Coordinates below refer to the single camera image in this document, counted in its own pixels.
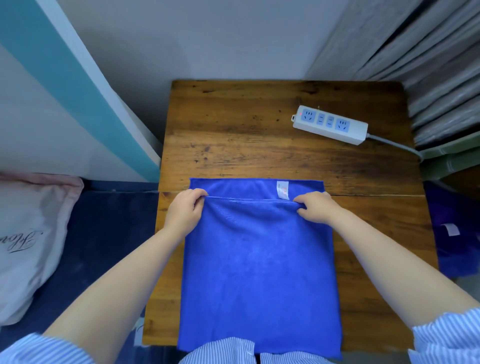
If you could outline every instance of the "gray curtain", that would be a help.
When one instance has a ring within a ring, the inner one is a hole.
[[[402,82],[419,149],[475,129],[480,1],[352,0],[306,78]]]

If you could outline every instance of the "power cord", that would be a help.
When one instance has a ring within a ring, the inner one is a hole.
[[[391,140],[384,139],[384,138],[381,138],[379,136],[368,134],[368,133],[367,133],[367,138],[370,138],[370,139],[373,139],[373,140],[378,140],[379,142],[382,142],[382,143],[385,143],[385,144],[390,144],[391,146],[396,146],[397,148],[407,150],[410,153],[416,154],[420,158],[420,163],[423,162],[424,158],[423,158],[422,153],[419,152],[416,149],[413,149],[413,148],[410,148],[409,146],[405,146],[403,144],[395,143],[395,142],[392,142]]]

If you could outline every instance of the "wooden tabletop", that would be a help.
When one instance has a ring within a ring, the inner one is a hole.
[[[417,157],[366,140],[359,146],[294,129],[302,104],[365,121],[369,133],[413,146],[401,84],[175,81],[163,149],[156,229],[190,177],[321,180],[343,207],[437,267]],[[334,234],[344,351],[412,348],[412,334]],[[148,301],[143,341],[176,345],[183,244]]]

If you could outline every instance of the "white power strip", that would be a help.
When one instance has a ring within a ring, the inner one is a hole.
[[[293,127],[306,132],[358,145],[367,137],[366,122],[300,105],[292,115]]]

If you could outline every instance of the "blue towel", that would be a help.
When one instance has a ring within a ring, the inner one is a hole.
[[[320,181],[191,179],[204,188],[202,218],[185,239],[178,349],[238,337],[255,352],[341,358],[332,229],[297,214]]]

